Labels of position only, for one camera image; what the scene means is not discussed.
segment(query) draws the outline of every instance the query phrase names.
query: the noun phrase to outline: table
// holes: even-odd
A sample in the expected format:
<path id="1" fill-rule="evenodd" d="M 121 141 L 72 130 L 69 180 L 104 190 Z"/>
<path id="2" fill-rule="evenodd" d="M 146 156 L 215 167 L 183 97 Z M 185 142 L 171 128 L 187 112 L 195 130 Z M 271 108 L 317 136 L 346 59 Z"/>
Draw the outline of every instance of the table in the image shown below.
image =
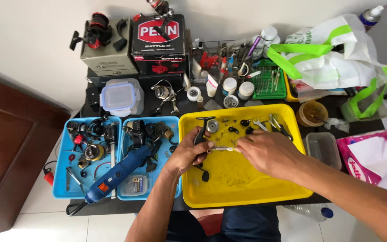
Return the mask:
<path id="1" fill-rule="evenodd" d="M 147 86 L 150 86 L 150 85 L 143 86 L 144 93 L 145 93 L 144 111 L 141 115 L 138 115 L 136 117 L 150 116 L 149 112 L 151 110 L 155 110 L 160 104 L 160 100 L 157 97 L 155 97 L 154 91 L 150 90 L 150 88 L 148 88 Z M 207 96 L 207 90 L 205 85 L 199 86 L 199 88 L 201 90 L 202 96 L 204 97 L 204 104 L 206 104 L 210 99 L 213 99 L 215 102 L 217 102 L 219 105 L 223 107 L 223 98 L 225 96 L 221 92 L 221 87 L 218 87 L 216 95 L 213 98 L 210 98 Z M 327 108 L 329 117 L 339 118 L 339 119 L 343 118 L 339 107 L 347 101 L 347 96 L 326 96 L 324 98 L 321 98 L 318 101 Z M 196 105 L 196 102 L 189 101 L 187 99 L 186 92 L 184 91 L 180 91 L 178 93 L 177 102 L 178 102 L 178 108 L 181 113 L 206 111 L 204 108 L 198 108 Z M 261 100 L 261 102 L 263 102 L 264 104 L 285 103 L 291 106 L 295 112 L 298 111 L 301 105 L 298 102 L 286 102 L 283 99 L 270 99 L 270 100 L 263 99 Z M 244 107 L 245 103 L 246 101 L 240 100 L 239 107 Z M 160 116 L 170 116 L 172 115 L 170 114 L 172 110 L 173 110 L 172 104 L 170 102 L 166 103 L 162 108 L 162 113 Z M 83 109 L 83 116 L 84 117 L 96 116 L 96 114 L 94 114 L 94 112 L 89 107 L 87 99 Z M 124 121 L 127 118 L 131 118 L 131 116 L 122 118 L 122 120 Z M 381 120 L 351 123 L 349 134 L 343 131 L 337 130 L 334 126 L 331 127 L 330 130 L 325 129 L 324 126 L 309 127 L 309 128 L 299 126 L 299 130 L 302 138 L 305 138 L 305 136 L 311 132 L 330 132 L 335 136 L 336 139 L 340 139 L 351 135 L 362 134 L 362 133 L 366 133 L 374 130 L 382 130 L 382 129 L 384 129 L 384 126 Z M 348 173 L 345 165 L 343 165 L 342 172 Z M 73 207 L 76 207 L 81 202 L 83 202 L 83 199 L 72 199 L 70 201 L 70 205 Z M 309 198 L 272 202 L 272 203 L 267 203 L 267 205 L 293 205 L 293 204 L 310 204 L 310 203 L 325 203 L 325 202 L 330 202 L 330 201 L 322 197 L 321 195 L 314 193 Z M 98 203 L 85 206 L 75 216 L 138 213 L 144 203 L 145 201 L 121 201 L 119 199 L 105 198 Z M 183 210 L 195 210 L 195 208 L 191 208 L 187 206 L 185 201 L 183 200 L 183 195 L 180 195 L 178 198 L 174 200 L 173 211 L 183 211 Z"/>

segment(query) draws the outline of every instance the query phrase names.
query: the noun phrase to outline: orange switch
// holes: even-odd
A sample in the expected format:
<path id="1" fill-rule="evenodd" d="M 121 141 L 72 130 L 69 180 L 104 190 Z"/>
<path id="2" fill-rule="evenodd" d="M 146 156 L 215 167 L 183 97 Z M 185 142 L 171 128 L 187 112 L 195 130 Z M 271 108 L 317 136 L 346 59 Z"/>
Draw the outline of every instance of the orange switch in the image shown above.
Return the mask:
<path id="1" fill-rule="evenodd" d="M 98 186 L 98 188 L 99 188 L 101 191 L 103 191 L 103 192 L 106 192 L 106 191 L 109 189 L 109 187 L 108 187 L 107 185 L 105 185 L 104 183 L 101 183 L 101 184 Z"/>

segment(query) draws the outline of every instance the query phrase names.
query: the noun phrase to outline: blue bottle cap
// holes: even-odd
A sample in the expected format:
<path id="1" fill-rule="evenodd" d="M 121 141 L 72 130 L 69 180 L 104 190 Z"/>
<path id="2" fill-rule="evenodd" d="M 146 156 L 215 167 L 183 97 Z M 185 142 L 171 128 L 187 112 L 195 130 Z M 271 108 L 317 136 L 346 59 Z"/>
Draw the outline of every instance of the blue bottle cap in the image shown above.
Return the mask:
<path id="1" fill-rule="evenodd" d="M 323 207 L 320 212 L 322 213 L 322 215 L 324 217 L 327 217 L 327 218 L 332 218 L 334 216 L 334 212 L 328 208 L 328 207 Z"/>

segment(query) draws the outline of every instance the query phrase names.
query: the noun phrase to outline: blue tray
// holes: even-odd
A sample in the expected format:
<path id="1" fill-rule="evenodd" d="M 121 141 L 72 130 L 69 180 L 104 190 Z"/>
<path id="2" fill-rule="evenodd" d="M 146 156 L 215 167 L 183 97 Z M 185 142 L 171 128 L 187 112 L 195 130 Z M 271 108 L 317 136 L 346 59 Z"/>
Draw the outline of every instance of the blue tray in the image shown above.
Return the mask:
<path id="1" fill-rule="evenodd" d="M 169 116 L 169 117 L 146 117 L 146 118 L 128 118 L 125 120 L 125 122 L 123 123 L 123 125 L 125 126 L 127 122 L 129 121 L 135 121 L 135 120 L 143 120 L 145 124 L 150 124 L 150 123 L 158 123 L 160 121 L 164 121 L 164 123 L 171 128 L 171 130 L 174 132 L 174 137 L 171 139 L 172 142 L 179 142 L 179 136 L 178 136 L 178 120 L 179 118 L 175 117 L 175 116 Z M 146 200 L 147 197 L 149 196 L 150 194 L 150 191 L 152 190 L 152 187 L 153 187 L 153 184 L 155 184 L 156 182 L 156 179 L 158 178 L 158 175 L 159 173 L 161 172 L 161 169 L 162 167 L 165 165 L 165 163 L 168 161 L 168 158 L 166 157 L 165 155 L 165 151 L 168 151 L 169 155 L 171 156 L 171 152 L 169 152 L 169 147 L 172 146 L 172 144 L 167 140 L 167 139 L 164 139 L 164 138 L 161 138 L 160 140 L 162 140 L 162 145 L 161 147 L 159 148 L 159 151 L 158 151 L 158 161 L 157 162 L 157 167 L 156 167 L 156 170 L 154 170 L 153 172 L 146 172 L 146 166 L 143 166 L 143 167 L 139 167 L 137 169 L 134 170 L 134 172 L 132 172 L 130 175 L 139 175 L 139 174 L 142 174 L 142 175 L 145 175 L 147 176 L 148 178 L 148 188 L 147 188 L 147 192 L 143 195 L 140 195 L 140 196 L 122 196 L 121 195 L 121 185 L 119 185 L 116 189 L 116 193 L 117 193 L 117 197 L 120 199 L 120 200 L 124 200 L 124 201 L 130 201 L 130 200 Z M 126 152 L 127 152 L 127 148 L 132 145 L 133 142 L 132 140 L 129 139 L 129 135 L 125 135 L 124 138 L 123 138 L 123 153 L 126 155 Z M 179 178 L 178 180 L 178 184 L 177 184 L 177 189 L 175 191 L 175 198 L 177 198 L 178 196 L 180 196 L 181 194 L 181 177 Z"/>
<path id="2" fill-rule="evenodd" d="M 67 121 L 75 121 L 78 123 L 90 123 L 93 120 L 97 119 L 99 117 L 95 118 L 72 118 Z M 119 148 L 119 144 L 121 142 L 121 133 L 122 133 L 122 120 L 118 117 L 109 117 L 110 120 L 105 121 L 105 124 L 110 124 L 112 122 L 118 121 L 119 124 L 117 125 L 117 134 L 116 139 L 117 143 L 115 145 L 116 150 L 116 161 L 120 160 L 121 156 L 121 149 Z M 83 190 L 86 193 L 89 190 L 89 187 L 93 184 L 93 175 L 96 167 L 102 163 L 110 162 L 111 157 L 110 154 L 106 154 L 104 158 L 102 158 L 99 161 L 91 162 L 92 164 L 83 170 L 87 173 L 87 177 L 83 178 L 80 176 L 81 169 L 77 166 L 78 157 L 81 155 L 81 153 L 78 152 L 71 152 L 73 149 L 73 142 L 70 140 L 70 135 L 68 134 L 68 131 L 66 129 L 67 123 L 65 123 L 64 131 L 62 132 L 62 139 L 61 139 L 61 146 L 59 148 L 59 156 L 58 156 L 58 162 L 56 163 L 56 171 L 55 171 L 55 179 L 53 181 L 53 197 L 56 199 L 83 199 L 85 195 L 82 193 L 80 186 L 76 181 L 71 177 L 70 178 L 70 189 L 67 191 L 67 167 L 71 166 L 74 170 L 74 172 L 77 174 L 78 178 L 81 179 L 83 182 Z M 68 157 L 74 154 L 76 158 L 71 162 L 68 160 Z M 96 171 L 96 179 L 103 176 L 108 170 L 110 170 L 110 164 L 104 164 L 98 168 Z"/>

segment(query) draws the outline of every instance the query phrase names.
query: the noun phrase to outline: door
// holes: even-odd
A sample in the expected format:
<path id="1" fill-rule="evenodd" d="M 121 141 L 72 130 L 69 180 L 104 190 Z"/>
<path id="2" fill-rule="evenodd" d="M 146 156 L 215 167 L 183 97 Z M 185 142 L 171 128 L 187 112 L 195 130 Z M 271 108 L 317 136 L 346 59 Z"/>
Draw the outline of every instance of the door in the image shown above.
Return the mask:
<path id="1" fill-rule="evenodd" d="M 69 117 L 0 83 L 0 232 L 16 221 Z"/>

